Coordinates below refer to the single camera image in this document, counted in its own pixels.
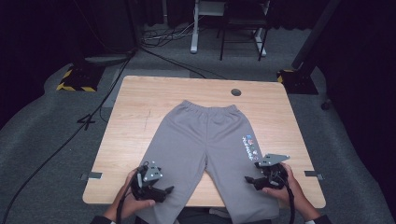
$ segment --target white desk leg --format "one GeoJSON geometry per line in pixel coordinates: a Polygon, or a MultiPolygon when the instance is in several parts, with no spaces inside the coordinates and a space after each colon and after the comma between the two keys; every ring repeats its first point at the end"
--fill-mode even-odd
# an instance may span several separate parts
{"type": "MultiPolygon", "coordinates": [[[[259,52],[262,49],[262,43],[261,43],[262,42],[262,38],[261,38],[261,35],[262,35],[262,28],[260,28],[257,31],[256,35],[254,36],[254,40],[256,41],[257,49],[259,50],[259,52]]],[[[265,57],[266,55],[267,55],[267,52],[265,51],[265,49],[263,49],[262,50],[262,57],[265,57]]]]}
{"type": "Polygon", "coordinates": [[[191,53],[196,53],[198,51],[198,15],[199,15],[199,0],[195,0],[195,9],[194,9],[194,29],[192,31],[192,40],[191,40],[191,53]]]}

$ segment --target person's hand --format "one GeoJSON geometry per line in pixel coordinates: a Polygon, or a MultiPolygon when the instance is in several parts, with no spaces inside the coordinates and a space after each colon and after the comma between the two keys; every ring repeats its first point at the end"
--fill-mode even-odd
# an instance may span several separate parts
{"type": "MultiPolygon", "coordinates": [[[[119,206],[120,199],[122,197],[122,194],[124,191],[129,187],[129,183],[131,182],[132,176],[134,176],[134,173],[136,170],[132,170],[128,176],[126,177],[124,185],[120,188],[119,193],[117,194],[116,198],[114,199],[113,204],[111,204],[107,210],[104,213],[104,217],[107,217],[108,219],[112,221],[116,221],[117,219],[117,207],[119,206]]],[[[155,201],[154,200],[143,200],[143,201],[138,201],[134,198],[134,195],[131,192],[131,189],[128,189],[127,196],[124,201],[124,205],[122,207],[122,212],[121,212],[121,218],[127,218],[131,215],[133,215],[136,211],[154,206],[155,201]]]]}
{"type": "MultiPolygon", "coordinates": [[[[306,199],[300,184],[294,178],[291,167],[283,162],[281,162],[281,164],[288,173],[288,182],[290,189],[294,195],[294,206],[296,210],[302,215],[305,221],[313,220],[317,217],[320,217],[320,213],[318,212],[318,210],[306,199]]],[[[283,189],[263,188],[262,191],[275,198],[278,198],[282,203],[286,204],[287,206],[290,206],[289,194],[286,190],[286,187],[284,187],[283,189]]]]}

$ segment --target black chair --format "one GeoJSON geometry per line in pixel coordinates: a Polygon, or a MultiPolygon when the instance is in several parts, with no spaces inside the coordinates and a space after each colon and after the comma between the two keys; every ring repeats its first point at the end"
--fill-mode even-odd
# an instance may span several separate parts
{"type": "Polygon", "coordinates": [[[228,0],[224,4],[223,22],[218,31],[218,37],[220,30],[222,31],[220,60],[223,56],[224,43],[252,43],[251,40],[248,42],[246,40],[226,40],[226,30],[255,30],[251,36],[253,39],[258,30],[262,28],[265,33],[262,41],[259,42],[262,43],[259,55],[259,61],[261,60],[265,39],[268,30],[271,28],[267,15],[275,0],[271,0],[267,14],[264,12],[264,2],[259,0],[228,0]]]}

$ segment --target light wood tabletop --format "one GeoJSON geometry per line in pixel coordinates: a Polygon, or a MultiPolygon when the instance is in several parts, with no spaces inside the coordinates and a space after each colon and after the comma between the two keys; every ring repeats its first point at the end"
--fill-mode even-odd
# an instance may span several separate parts
{"type": "MultiPolygon", "coordinates": [[[[307,199],[322,208],[326,202],[289,98],[282,84],[176,77],[134,77],[122,81],[117,101],[83,194],[85,203],[112,203],[127,174],[136,168],[163,117],[183,100],[201,106],[236,105],[249,119],[262,155],[289,155],[289,164],[307,199]],[[232,89],[241,91],[234,96],[232,89]]],[[[224,206],[207,173],[186,206],[224,206]]]]}

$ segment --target gray pants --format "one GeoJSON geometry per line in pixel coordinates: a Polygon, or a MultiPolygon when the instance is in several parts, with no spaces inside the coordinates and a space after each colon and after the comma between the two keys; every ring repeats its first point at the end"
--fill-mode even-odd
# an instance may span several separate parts
{"type": "Polygon", "coordinates": [[[254,165],[261,159],[250,123],[235,105],[203,107],[184,101],[165,116],[142,160],[162,168],[155,188],[175,188],[163,203],[137,215],[150,224],[172,224],[206,170],[233,223],[275,218],[277,200],[245,180],[245,175],[262,177],[254,165]]]}

